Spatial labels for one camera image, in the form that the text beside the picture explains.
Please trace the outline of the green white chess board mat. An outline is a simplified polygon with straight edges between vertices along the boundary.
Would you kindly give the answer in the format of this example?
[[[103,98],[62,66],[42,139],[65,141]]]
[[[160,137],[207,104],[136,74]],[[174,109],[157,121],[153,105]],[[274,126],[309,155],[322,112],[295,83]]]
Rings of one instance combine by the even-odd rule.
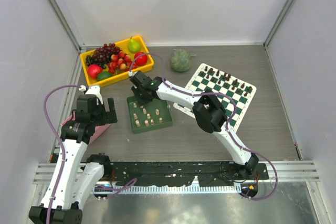
[[[205,63],[200,64],[185,88],[199,92],[209,89],[226,95],[219,95],[218,99],[226,110],[226,116],[232,117],[230,125],[234,132],[237,132],[257,91],[254,85]]]

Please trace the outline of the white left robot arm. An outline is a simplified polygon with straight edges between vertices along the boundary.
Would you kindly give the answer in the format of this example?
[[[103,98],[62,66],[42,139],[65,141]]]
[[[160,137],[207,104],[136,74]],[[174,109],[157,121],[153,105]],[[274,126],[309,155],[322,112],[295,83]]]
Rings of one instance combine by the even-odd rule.
[[[95,184],[112,176],[110,158],[92,154],[80,176],[78,169],[97,126],[117,123],[114,99],[108,99],[109,111],[94,94],[80,95],[75,118],[63,125],[62,148],[56,167],[39,206],[30,208],[33,223],[81,223],[83,206]]]

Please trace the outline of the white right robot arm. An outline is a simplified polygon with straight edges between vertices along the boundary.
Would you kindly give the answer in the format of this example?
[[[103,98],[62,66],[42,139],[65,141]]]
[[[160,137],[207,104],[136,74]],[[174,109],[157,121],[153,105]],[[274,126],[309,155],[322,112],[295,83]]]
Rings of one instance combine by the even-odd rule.
[[[145,105],[158,99],[192,110],[198,127],[213,134],[229,151],[239,176],[249,179],[256,175],[259,158],[246,147],[230,125],[232,118],[227,117],[226,110],[217,97],[224,94],[212,92],[210,89],[204,92],[190,91],[162,77],[151,79],[141,71],[129,71],[128,75],[138,104]]]

